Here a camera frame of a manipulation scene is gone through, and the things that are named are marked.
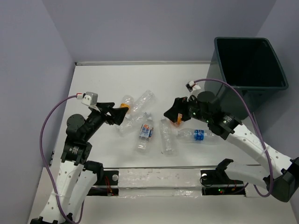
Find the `dark green plastic bin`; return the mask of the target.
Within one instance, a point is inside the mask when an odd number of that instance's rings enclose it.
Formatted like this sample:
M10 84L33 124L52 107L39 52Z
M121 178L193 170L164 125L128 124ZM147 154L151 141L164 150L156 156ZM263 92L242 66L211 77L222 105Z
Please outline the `dark green plastic bin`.
M225 112L241 120L289 86L266 38L216 37L207 78L204 89L219 98Z

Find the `red blue label water bottle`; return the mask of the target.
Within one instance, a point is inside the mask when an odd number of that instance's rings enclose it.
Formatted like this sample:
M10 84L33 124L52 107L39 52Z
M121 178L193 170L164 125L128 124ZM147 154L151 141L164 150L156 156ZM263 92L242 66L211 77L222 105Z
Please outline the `red blue label water bottle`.
M154 122L152 116L148 116L146 120L142 123L140 128L137 143L136 143L136 151L145 154L148 151L150 140L154 130Z

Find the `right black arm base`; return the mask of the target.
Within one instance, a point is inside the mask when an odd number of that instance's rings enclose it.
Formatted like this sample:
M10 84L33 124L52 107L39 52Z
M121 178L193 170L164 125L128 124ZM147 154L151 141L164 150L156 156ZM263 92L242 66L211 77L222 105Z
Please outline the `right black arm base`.
M242 195L246 196L245 184L239 180L218 177L215 169L200 171L200 184L203 196Z

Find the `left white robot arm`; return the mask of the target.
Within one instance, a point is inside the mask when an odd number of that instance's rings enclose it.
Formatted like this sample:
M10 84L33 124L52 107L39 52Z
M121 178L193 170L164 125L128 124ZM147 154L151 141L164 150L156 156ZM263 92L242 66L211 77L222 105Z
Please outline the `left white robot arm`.
M88 160L89 139L104 123L120 125L128 108L114 108L114 103L96 103L89 108L86 119L80 114L67 119L59 172L56 179L50 178L52 193L39 217L31 220L33 224L74 224L75 218L83 215L89 190L103 180L102 163Z

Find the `clear ribbed plastic bottle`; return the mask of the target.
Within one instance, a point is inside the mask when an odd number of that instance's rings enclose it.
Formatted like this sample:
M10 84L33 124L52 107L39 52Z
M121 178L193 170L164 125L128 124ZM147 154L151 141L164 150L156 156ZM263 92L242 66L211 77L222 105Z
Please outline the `clear ribbed plastic bottle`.
M162 153L166 156L176 156L178 154L178 150L170 121L163 117L160 120L159 128L162 141Z

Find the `orange drink bottle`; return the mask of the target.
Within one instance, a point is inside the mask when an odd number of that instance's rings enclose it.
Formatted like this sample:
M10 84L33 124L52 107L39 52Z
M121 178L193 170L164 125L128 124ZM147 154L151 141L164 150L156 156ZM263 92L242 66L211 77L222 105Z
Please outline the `orange drink bottle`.
M179 127L182 123L183 123L183 121L182 121L182 114L181 113L178 114L176 122L171 121L171 124L174 125L175 127Z

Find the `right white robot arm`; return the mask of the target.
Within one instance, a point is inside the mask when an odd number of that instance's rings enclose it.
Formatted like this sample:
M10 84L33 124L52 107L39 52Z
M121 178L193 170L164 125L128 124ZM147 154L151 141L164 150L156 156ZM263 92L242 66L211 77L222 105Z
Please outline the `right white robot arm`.
M240 180L260 186L281 202L290 201L299 187L299 160L280 153L252 133L237 117L221 109L219 99L210 91L190 98L175 98L172 107L164 113L170 121L191 118L207 123L208 129L223 140L237 146L260 166L249 167L232 159L218 164L215 178L218 182Z

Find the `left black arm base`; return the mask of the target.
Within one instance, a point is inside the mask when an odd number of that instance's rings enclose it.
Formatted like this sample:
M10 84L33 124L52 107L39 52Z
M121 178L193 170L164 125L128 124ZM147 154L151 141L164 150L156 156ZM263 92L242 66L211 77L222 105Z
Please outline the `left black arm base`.
M88 196L118 196L119 171L104 170L103 177L97 180L88 192Z

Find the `clear crumpled long bottle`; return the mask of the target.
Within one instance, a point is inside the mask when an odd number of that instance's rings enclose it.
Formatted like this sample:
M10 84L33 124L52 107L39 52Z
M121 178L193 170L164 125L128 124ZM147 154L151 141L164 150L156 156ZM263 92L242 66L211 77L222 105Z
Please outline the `clear crumpled long bottle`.
M155 94L150 90L146 90L137 100L133 102L125 118L132 119L134 116L139 115L141 112L144 112L148 107L150 107L155 100Z

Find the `clear bottle orange label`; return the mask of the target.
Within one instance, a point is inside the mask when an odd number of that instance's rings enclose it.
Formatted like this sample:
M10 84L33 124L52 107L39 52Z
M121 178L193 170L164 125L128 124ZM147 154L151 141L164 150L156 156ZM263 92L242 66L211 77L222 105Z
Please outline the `clear bottle orange label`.
M130 95L125 95L120 104L120 108L128 108L128 111L133 107L134 104L134 98Z

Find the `clear crushed bottle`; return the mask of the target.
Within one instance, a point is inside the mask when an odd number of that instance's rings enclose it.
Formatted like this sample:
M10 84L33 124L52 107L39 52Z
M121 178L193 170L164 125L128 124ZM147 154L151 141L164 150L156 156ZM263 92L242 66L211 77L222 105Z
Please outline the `clear crushed bottle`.
M134 131L140 130L142 124L151 117L150 112L143 112L130 119L125 119L120 126L117 127L118 134L124 137Z

